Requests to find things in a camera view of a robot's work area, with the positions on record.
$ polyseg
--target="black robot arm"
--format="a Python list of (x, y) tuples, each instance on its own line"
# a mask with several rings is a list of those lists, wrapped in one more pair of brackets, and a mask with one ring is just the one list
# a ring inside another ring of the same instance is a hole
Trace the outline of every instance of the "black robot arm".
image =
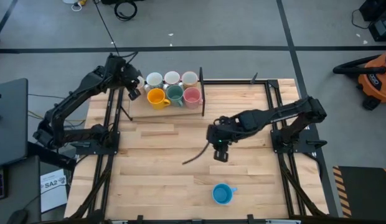
[(126, 88), (129, 98), (135, 100), (139, 95), (139, 72), (122, 57), (110, 54), (105, 66), (98, 66), (88, 73), (80, 86), (69, 93), (59, 104), (46, 112), (44, 119), (39, 123), (34, 138), (47, 149), (58, 149), (68, 142), (97, 140), (99, 144), (111, 143), (108, 129), (96, 124), (90, 129), (64, 130), (65, 119), (91, 96), (107, 89)]
[(291, 125), (280, 130), (280, 141), (291, 144), (307, 125), (320, 123), (326, 116), (319, 100), (309, 96), (275, 109), (246, 110), (230, 118), (221, 116), (209, 125), (207, 140), (215, 149), (214, 159), (227, 162), (229, 145), (256, 134), (268, 124), (297, 117)]

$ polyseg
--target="concrete floor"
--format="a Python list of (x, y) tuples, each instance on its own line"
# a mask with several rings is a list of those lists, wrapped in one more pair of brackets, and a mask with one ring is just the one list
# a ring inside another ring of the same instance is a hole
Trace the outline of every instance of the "concrete floor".
[[(138, 1), (138, 15), (129, 22), (116, 19), (111, 6), (99, 4), (101, 13), (118, 47), (178, 46), (288, 46), (279, 8), (279, 0), (146, 0)], [(351, 24), (351, 12), (364, 0), (282, 0), (304, 84), (308, 94), (319, 98), (328, 113), (317, 125), (327, 169), (332, 166), (386, 168), (386, 105), (369, 112), (361, 108), (362, 95), (355, 83), (331, 70), (376, 51), (300, 51), (302, 46), (371, 46), (369, 31)], [(11, 4), (0, 0), (0, 21)], [(364, 26), (361, 15), (355, 20)], [(107, 48), (111, 40), (91, 1), (80, 12), (70, 10), (61, 0), (18, 0), (0, 33), (0, 50)], [(65, 96), (81, 78), (97, 65), (103, 65), (108, 53), (31, 53), (0, 54), (0, 83), (16, 78), (29, 79), (29, 93)], [(201, 50), (141, 52), (133, 65), (144, 74), (170, 70), (198, 70), (205, 78), (295, 78), (296, 69), (288, 48), (284, 50)], [(29, 110), (44, 114), (56, 99), (29, 98)], [(73, 115), (83, 119), (84, 103)], [(38, 120), (29, 118), (29, 140)], [(43, 172), (54, 167), (43, 166)], [(334, 197), (337, 198), (334, 183)], [(43, 220), (62, 218), (64, 208), (43, 215)]]

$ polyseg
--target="wooden tabletop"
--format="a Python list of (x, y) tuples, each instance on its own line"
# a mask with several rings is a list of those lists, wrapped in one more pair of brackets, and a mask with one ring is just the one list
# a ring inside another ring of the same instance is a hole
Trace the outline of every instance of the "wooden tabletop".
[[(298, 99), (293, 79), (281, 79), (279, 84), (283, 104)], [(192, 114), (136, 118), (131, 122), (121, 114), (120, 150), (111, 175), (107, 218), (135, 220), (144, 215), (146, 220), (245, 219), (247, 214), (255, 218), (288, 217), (280, 168), (271, 145), (271, 126), (230, 146), (227, 163), (215, 161), (210, 146), (196, 161), (181, 164), (205, 146), (207, 126), (215, 118), (268, 109), (263, 85), (206, 85), (205, 97), (204, 117)], [(86, 128), (103, 123), (107, 99), (104, 94), (92, 97)], [(128, 96), (125, 94), (123, 99), (127, 108)], [(327, 213), (316, 163), (301, 154), (295, 158), (302, 188)], [(96, 161), (97, 156), (88, 156), (76, 167), (66, 217), (76, 211), (91, 190)], [(238, 189), (226, 206), (217, 205), (211, 196), (213, 186), (222, 182)], [(298, 213), (295, 193), (291, 192)]]

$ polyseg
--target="black aluminum frame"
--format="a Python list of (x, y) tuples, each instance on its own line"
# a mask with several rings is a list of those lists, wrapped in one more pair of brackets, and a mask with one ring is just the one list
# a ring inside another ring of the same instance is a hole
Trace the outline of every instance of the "black aluminum frame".
[[(202, 93), (204, 93), (204, 85), (264, 85), (265, 87), (265, 92), (266, 92), (266, 99), (268, 101), (268, 107), (269, 109), (273, 108), (273, 100), (272, 100), (272, 95), (271, 95), (271, 88), (275, 90), (275, 96), (276, 96), (276, 102), (278, 106), (282, 105), (282, 100), (281, 100), (281, 94), (280, 94), (280, 89), (279, 89), (279, 84), (278, 80), (204, 80), (203, 79), (203, 74), (202, 74), (202, 68), (200, 68), (200, 83), (202, 87)], [(113, 98), (114, 98), (114, 90), (110, 91), (109, 94), (109, 99), (107, 103), (107, 108), (106, 108), (106, 115), (105, 115), (105, 122), (104, 126), (108, 127), (109, 125), (109, 120), (110, 120), (110, 114), (111, 114), (111, 107), (113, 104)], [(123, 101), (123, 90), (119, 90), (118, 94), (118, 100), (117, 100), (117, 106), (116, 106), (116, 115), (115, 115), (115, 120), (113, 124), (113, 130), (115, 133), (118, 133), (118, 123), (120, 121), (120, 111), (122, 108), (122, 101)], [(203, 110), (202, 110), (202, 116), (204, 115), (205, 111), (205, 94), (203, 94)], [(286, 126), (286, 121), (283, 120), (281, 121), (282, 126)], [(278, 129), (277, 124), (272, 124), (273, 130)], [(278, 153), (278, 160), (279, 160), (279, 165), (280, 167), (282, 164), (284, 164), (284, 154)], [(290, 163), (290, 169), (293, 177), (299, 183), (298, 180), (298, 173), (296, 169), (296, 164), (295, 164), (295, 159), (293, 153), (288, 154), (289, 157), (289, 163)], [(112, 167), (113, 165), (113, 159), (114, 155), (108, 156), (108, 161), (107, 163), (110, 163), (110, 166)], [(95, 175), (94, 175), (94, 180), (93, 180), (93, 185), (97, 184), (98, 178), (100, 176), (100, 170), (103, 164), (103, 156), (98, 156), (98, 160), (96, 162), (96, 169), (95, 169)], [(289, 187), (289, 182), (287, 178), (281, 174), (281, 178), (283, 181), (283, 190), (285, 193), (285, 200), (286, 200), (286, 206), (287, 206), (287, 211), (289, 217), (294, 216), (294, 209), (293, 209), (293, 203), (291, 199), (291, 192), (290, 192), (290, 187)], [(109, 186), (110, 186), (110, 177), (106, 180), (104, 187), (103, 187), (103, 196), (101, 198), (101, 207), (100, 209), (102, 210), (103, 213), (106, 212), (106, 206), (107, 206), (107, 200), (108, 200), (108, 191), (109, 191)], [(297, 194), (297, 199), (298, 199), (298, 207), (300, 211), (300, 215), (306, 215), (305, 213), (305, 206), (302, 201), (302, 198)], [(95, 208), (96, 204), (96, 199), (91, 203), (90, 208), (88, 210), (88, 213), (92, 213), (92, 211)], [(205, 220), (205, 223), (265, 223), (265, 219), (254, 219), (252, 215), (248, 215), (247, 219), (241, 219), (241, 220)], [(145, 220), (145, 223), (202, 223), (204, 220)], [(128, 220), (128, 223), (142, 223), (142, 217), (137, 218), (137, 220)]]

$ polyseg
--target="orange vacuum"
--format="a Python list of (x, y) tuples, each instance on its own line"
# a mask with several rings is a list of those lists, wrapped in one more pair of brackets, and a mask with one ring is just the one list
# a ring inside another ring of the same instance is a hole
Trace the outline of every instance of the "orange vacuum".
[(386, 53), (344, 63), (332, 71), (357, 78), (358, 88), (366, 95), (362, 104), (365, 109), (374, 110), (386, 103)]

